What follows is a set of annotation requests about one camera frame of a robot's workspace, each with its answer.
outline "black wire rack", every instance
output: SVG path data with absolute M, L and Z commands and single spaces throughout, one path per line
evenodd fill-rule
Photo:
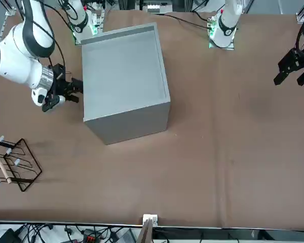
M 0 177 L 0 183 L 8 183 L 10 179 L 11 183 L 17 184 L 25 192 L 43 172 L 23 138 L 17 143 L 0 139 L 0 152 L 3 166 L 10 173 L 8 178 Z

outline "table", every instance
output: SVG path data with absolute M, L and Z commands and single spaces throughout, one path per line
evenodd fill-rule
M 48 16 L 67 71 L 81 79 L 80 47 Z M 165 132 L 105 146 L 83 124 L 81 102 L 42 113 L 27 87 L 0 77 L 0 135 L 25 138 L 43 167 L 26 193 L 0 186 L 0 219 L 141 224 L 151 213 L 161 225 L 304 229 L 304 87 L 299 73 L 273 82 L 294 46 L 295 16 L 243 15 L 234 51 L 140 11 L 111 11 L 105 30 L 149 22 L 171 95 Z M 52 59 L 61 62 L 57 48 Z

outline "wooden dowel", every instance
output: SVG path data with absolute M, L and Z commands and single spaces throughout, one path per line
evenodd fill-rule
M 6 181 L 10 184 L 12 182 L 11 178 L 8 176 L 7 170 L 6 170 L 5 166 L 2 164 L 1 159 L 0 159 L 0 168 L 1 168 L 2 173 L 4 174 L 4 176 L 6 178 Z

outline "gray box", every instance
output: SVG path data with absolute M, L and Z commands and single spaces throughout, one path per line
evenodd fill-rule
M 84 122 L 105 144 L 166 130 L 170 95 L 157 24 L 82 41 Z

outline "white robotic arm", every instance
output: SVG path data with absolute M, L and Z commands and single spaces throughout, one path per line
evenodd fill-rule
M 84 28 L 88 16 L 81 0 L 70 0 L 70 3 L 67 0 L 59 1 L 61 4 L 67 3 L 74 26 Z M 43 66 L 38 61 L 38 58 L 50 57 L 55 48 L 54 34 L 42 0 L 22 0 L 22 5 L 23 23 L 14 26 L 0 42 L 0 75 L 30 87 L 33 102 L 37 106 L 46 104 L 43 111 L 64 103 L 65 100 L 77 102 L 72 93 L 82 92 L 79 81 L 72 79 L 68 83 L 65 81 L 63 66 L 56 64 L 54 72 L 54 67 Z
M 32 89 L 34 103 L 42 106 L 53 83 L 53 71 L 42 66 L 37 58 L 49 57 L 55 47 L 42 3 L 24 0 L 24 22 L 14 26 L 0 42 L 0 75 Z M 47 33 L 36 26 L 40 25 Z
M 210 36 L 218 47 L 225 48 L 231 44 L 242 11 L 241 0 L 225 0 L 223 11 L 216 14 L 216 26 Z

